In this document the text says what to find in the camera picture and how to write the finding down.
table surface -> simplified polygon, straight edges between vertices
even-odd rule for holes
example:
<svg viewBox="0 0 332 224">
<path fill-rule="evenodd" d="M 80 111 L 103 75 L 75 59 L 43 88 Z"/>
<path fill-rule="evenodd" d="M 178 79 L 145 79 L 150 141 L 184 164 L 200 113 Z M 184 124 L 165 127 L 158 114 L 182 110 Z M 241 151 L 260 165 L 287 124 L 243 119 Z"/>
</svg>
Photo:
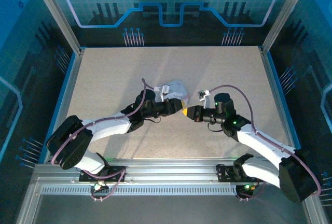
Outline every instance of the table surface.
<svg viewBox="0 0 332 224">
<path fill-rule="evenodd" d="M 189 106 L 202 105 L 197 92 L 221 84 L 239 87 L 254 111 L 255 126 L 288 144 L 258 47 L 132 47 L 87 48 L 84 52 L 68 116 L 93 119 L 111 116 L 132 104 L 143 89 L 180 79 Z M 234 89 L 227 92 L 237 113 L 250 119 L 248 105 Z M 194 123 L 181 112 L 159 124 L 145 121 L 138 130 L 90 144 L 106 158 L 233 158 L 259 155 L 206 123 Z"/>
</svg>

blue pin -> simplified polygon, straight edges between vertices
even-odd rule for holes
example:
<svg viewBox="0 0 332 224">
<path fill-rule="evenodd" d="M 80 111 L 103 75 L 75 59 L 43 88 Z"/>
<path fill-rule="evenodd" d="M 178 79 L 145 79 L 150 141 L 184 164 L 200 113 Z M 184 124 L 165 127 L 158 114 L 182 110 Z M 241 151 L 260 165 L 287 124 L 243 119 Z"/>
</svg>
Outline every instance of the blue pin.
<svg viewBox="0 0 332 224">
<path fill-rule="evenodd" d="M 228 41 L 227 41 L 227 45 L 229 45 L 229 41 L 230 41 L 230 39 L 231 39 L 232 35 L 233 35 L 233 33 L 232 33 L 232 32 L 231 32 L 231 33 L 229 33 L 229 38 L 228 38 Z"/>
</svg>

blue light strip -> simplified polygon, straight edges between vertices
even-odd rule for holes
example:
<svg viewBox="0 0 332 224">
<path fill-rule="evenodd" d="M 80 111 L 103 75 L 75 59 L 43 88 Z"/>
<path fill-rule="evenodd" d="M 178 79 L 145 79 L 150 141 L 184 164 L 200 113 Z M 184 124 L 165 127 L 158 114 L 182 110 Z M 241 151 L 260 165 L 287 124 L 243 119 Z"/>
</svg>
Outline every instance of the blue light strip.
<svg viewBox="0 0 332 224">
<path fill-rule="evenodd" d="M 6 136 L 5 142 L 2 145 L 1 151 L 0 151 L 0 163 L 2 161 L 2 158 L 4 157 L 4 154 L 6 152 L 7 146 L 9 144 L 9 141 L 11 139 L 12 133 L 14 132 L 14 129 L 16 127 L 17 121 L 20 118 L 20 115 L 23 111 L 23 103 L 22 103 L 22 97 L 21 97 L 21 93 L 19 92 L 19 90 L 17 88 L 15 88 L 13 85 L 11 85 L 9 82 L 7 82 L 2 76 L 0 76 L 0 81 L 9 88 L 10 91 L 12 91 L 14 94 L 16 94 L 17 97 L 17 101 L 19 103 L 19 109 L 17 110 L 17 113 L 15 115 L 15 118 L 11 124 L 11 127 L 9 129 L 9 132 Z"/>
<path fill-rule="evenodd" d="M 199 10 L 201 11 L 210 11 L 221 23 L 224 24 L 226 27 L 262 27 L 265 25 L 266 21 L 268 20 L 270 13 L 272 11 L 272 8 L 274 6 L 274 3 L 276 0 L 272 0 L 271 5 L 266 12 L 266 15 L 263 19 L 263 22 L 261 24 L 229 24 L 223 19 L 219 13 L 211 7 L 204 7 L 204 2 L 186 2 L 182 3 L 180 7 L 180 22 L 179 23 L 163 23 L 162 21 L 162 7 L 160 3 L 139 3 L 138 8 L 130 8 L 117 22 L 116 24 L 106 24 L 106 25 L 82 25 L 80 20 L 78 19 L 78 16 L 74 10 L 74 7 L 70 0 L 66 0 L 68 3 L 68 6 L 75 18 L 75 21 L 77 25 L 83 29 L 93 29 L 93 28 L 117 28 L 126 18 L 129 16 L 132 12 L 139 12 L 143 11 L 144 6 L 157 6 L 158 12 L 159 12 L 159 24 L 162 27 L 180 27 L 183 24 L 184 19 L 184 8 L 185 6 L 199 6 Z"/>
<path fill-rule="evenodd" d="M 270 63 L 271 69 L 272 69 L 273 77 L 274 77 L 274 80 L 275 80 L 275 83 L 276 83 L 278 94 L 280 96 L 281 104 L 282 104 L 282 106 L 285 110 L 287 123 L 288 123 L 289 129 L 290 129 L 290 134 L 292 135 L 292 138 L 293 138 L 295 148 L 300 149 L 301 148 L 300 141 L 299 141 L 299 138 L 296 134 L 294 123 L 293 123 L 291 114 L 289 112 L 287 102 L 286 102 L 286 98 L 285 98 L 284 93 L 282 91 L 281 84 L 280 84 L 280 81 L 278 79 L 278 74 L 276 73 L 276 69 L 274 67 L 274 63 L 273 63 L 270 51 L 267 53 L 267 57 L 268 57 L 268 60 L 269 60 L 269 63 Z"/>
<path fill-rule="evenodd" d="M 327 125 L 330 128 L 330 131 L 332 133 L 332 122 L 331 122 L 331 120 L 330 120 L 330 118 L 328 116 L 328 113 L 327 113 L 327 111 L 325 109 L 325 106 L 324 106 L 325 105 L 325 101 L 326 101 L 326 95 L 331 90 L 332 90 L 332 83 L 330 83 L 328 86 L 326 86 L 324 88 L 323 95 L 322 95 L 322 101 L 321 101 L 321 110 L 323 112 L 323 115 L 324 115 L 324 118 L 326 120 L 326 123 L 327 123 Z"/>
<path fill-rule="evenodd" d="M 58 118 L 58 115 L 59 115 L 60 106 L 61 106 L 62 101 L 63 101 L 64 93 L 65 93 L 66 88 L 67 88 L 67 84 L 68 84 L 68 81 L 69 81 L 69 77 L 70 77 L 70 74 L 71 74 L 71 71 L 72 71 L 75 59 L 76 59 L 76 55 L 75 55 L 75 53 L 73 53 L 71 61 L 70 61 L 69 66 L 68 66 L 68 69 L 67 69 L 67 72 L 66 72 L 66 76 L 64 77 L 64 80 L 63 80 L 63 84 L 62 84 L 62 87 L 61 87 L 60 95 L 59 95 L 59 98 L 58 98 L 58 101 L 57 101 L 57 104 L 56 104 L 56 108 L 54 109 L 53 117 L 52 117 L 52 120 L 51 120 L 51 123 L 50 123 L 50 127 L 48 128 L 48 132 L 46 134 L 45 141 L 53 133 L 54 126 L 56 124 L 56 121 L 57 121 L 57 118 Z M 47 148 L 46 148 L 46 144 L 44 144 L 43 145 L 43 149 L 42 149 L 42 151 L 40 153 L 40 157 L 39 157 L 38 163 L 44 163 L 44 159 L 45 159 L 46 153 L 47 153 Z"/>
</svg>

yellow object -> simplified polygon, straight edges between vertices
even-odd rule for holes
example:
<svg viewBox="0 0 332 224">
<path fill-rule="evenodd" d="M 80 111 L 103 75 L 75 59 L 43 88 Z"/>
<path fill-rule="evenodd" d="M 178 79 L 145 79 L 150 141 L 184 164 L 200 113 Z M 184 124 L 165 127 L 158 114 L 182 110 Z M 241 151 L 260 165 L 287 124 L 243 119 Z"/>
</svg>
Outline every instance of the yellow object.
<svg viewBox="0 0 332 224">
<path fill-rule="evenodd" d="M 187 112 L 188 112 L 188 109 L 187 108 L 185 108 L 185 109 L 183 109 L 183 114 L 185 115 L 185 116 L 187 116 Z"/>
</svg>

enclosure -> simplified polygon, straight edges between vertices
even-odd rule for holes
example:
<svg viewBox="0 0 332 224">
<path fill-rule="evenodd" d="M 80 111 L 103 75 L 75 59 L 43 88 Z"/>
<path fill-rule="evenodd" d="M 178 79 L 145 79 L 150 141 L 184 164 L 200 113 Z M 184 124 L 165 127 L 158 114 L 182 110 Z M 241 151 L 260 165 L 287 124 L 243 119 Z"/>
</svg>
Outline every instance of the enclosure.
<svg viewBox="0 0 332 224">
<path fill-rule="evenodd" d="M 0 0 L 0 8 L 0 223 L 330 222 L 332 0 Z M 141 78 L 153 87 L 181 80 L 189 106 L 202 105 L 198 91 L 239 87 L 260 130 L 310 151 L 322 194 L 294 204 L 268 185 L 257 201 L 240 202 L 215 165 L 260 154 L 177 113 L 90 144 L 128 167 L 115 195 L 94 204 L 75 168 L 49 163 L 45 141 L 67 116 L 102 118 L 132 104 Z M 250 117 L 238 92 L 220 92 Z"/>
</svg>

